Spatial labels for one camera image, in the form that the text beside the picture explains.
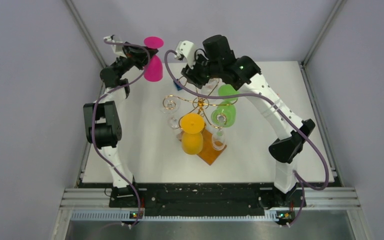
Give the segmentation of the clear tall flute glass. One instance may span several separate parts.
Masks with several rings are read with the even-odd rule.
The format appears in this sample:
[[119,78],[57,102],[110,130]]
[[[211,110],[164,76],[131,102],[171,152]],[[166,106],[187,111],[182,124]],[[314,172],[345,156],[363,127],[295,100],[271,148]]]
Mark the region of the clear tall flute glass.
[[174,95],[167,95],[162,101],[161,112],[167,115],[167,124],[173,129],[179,129],[179,117],[177,116],[177,111],[180,109],[181,100]]

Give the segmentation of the green plastic goblet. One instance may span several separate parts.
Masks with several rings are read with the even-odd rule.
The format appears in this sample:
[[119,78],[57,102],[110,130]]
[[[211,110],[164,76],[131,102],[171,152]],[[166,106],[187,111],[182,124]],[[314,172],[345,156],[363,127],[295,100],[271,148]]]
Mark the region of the green plastic goblet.
[[[238,94],[231,84],[222,85],[217,93],[219,97]],[[222,99],[222,102],[211,114],[211,120],[216,126],[229,128],[235,123],[237,111],[234,103],[237,100],[237,97]]]

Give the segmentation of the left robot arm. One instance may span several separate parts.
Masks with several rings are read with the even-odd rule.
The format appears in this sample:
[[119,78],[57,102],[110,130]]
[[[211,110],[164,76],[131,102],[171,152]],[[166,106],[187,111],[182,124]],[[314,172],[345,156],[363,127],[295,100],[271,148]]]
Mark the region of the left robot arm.
[[129,42],[111,44],[116,59],[104,67],[99,77],[104,84],[103,94],[92,103],[83,106],[83,117],[87,141],[106,163],[112,176],[112,192],[129,207],[140,202],[140,193],[134,185],[134,175],[126,163],[120,160],[118,143],[123,130],[117,102],[129,97],[131,81],[124,78],[130,69],[148,71],[149,62],[159,52],[155,46],[140,46]]

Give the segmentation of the orange plastic goblet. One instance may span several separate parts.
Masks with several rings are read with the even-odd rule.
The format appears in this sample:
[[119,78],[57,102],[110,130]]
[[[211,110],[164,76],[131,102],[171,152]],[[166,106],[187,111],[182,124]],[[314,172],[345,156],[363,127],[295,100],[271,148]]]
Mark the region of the orange plastic goblet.
[[202,131],[205,128],[205,121],[203,117],[197,113],[188,113],[181,118],[180,127],[183,130],[182,150],[188,155],[199,154],[204,145]]

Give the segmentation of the gold wire wine glass rack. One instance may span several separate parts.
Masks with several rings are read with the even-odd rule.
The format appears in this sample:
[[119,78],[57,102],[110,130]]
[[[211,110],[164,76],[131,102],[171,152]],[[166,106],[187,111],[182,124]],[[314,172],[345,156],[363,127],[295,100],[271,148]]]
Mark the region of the gold wire wine glass rack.
[[222,99],[214,103],[211,96],[235,95],[237,92],[229,84],[222,84],[220,78],[211,78],[195,92],[203,96],[186,99],[167,95],[162,100],[161,111],[168,115],[167,124],[181,142],[184,153],[198,156],[209,166],[226,149],[224,129],[234,125],[237,116],[236,97]]

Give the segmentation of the clear stemmed wine glass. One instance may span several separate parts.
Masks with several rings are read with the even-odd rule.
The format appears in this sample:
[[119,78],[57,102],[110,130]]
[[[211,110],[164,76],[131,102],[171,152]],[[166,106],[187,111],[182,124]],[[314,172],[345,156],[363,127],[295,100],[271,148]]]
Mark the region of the clear stemmed wine glass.
[[215,116],[214,124],[216,125],[216,132],[212,134],[211,142],[212,147],[216,151],[222,151],[226,147],[226,136],[223,127],[227,123],[227,117],[223,113],[218,113]]

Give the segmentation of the pink plastic goblet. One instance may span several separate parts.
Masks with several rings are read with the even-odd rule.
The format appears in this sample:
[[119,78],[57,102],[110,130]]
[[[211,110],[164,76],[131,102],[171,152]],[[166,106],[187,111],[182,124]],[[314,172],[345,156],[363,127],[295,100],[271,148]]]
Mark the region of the pink plastic goblet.
[[[157,36],[148,36],[144,39],[146,47],[158,50],[164,46],[164,40]],[[144,78],[149,82],[158,82],[163,78],[163,64],[161,59],[154,55],[144,72]]]

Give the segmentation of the clear short wine glass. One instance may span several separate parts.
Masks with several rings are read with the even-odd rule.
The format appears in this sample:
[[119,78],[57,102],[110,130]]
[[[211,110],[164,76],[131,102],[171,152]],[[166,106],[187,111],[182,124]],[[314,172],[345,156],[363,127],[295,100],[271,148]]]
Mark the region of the clear short wine glass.
[[207,84],[202,86],[199,93],[205,96],[215,96],[217,93],[219,83],[220,83],[219,78],[211,78],[209,79]]

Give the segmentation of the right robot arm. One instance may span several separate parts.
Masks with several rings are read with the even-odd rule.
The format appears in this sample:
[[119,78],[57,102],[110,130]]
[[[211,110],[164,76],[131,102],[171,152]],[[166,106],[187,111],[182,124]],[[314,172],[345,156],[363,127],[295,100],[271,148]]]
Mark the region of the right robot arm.
[[204,53],[199,54],[193,42],[178,43],[175,56],[187,62],[182,76],[199,89],[210,79],[221,79],[233,87],[236,95],[247,98],[267,120],[277,136],[268,147],[276,161],[273,200],[279,206],[287,206],[294,198],[297,185],[294,158],[309,140],[315,122],[294,114],[270,87],[256,62],[249,56],[236,57],[225,36],[211,36],[202,45]]

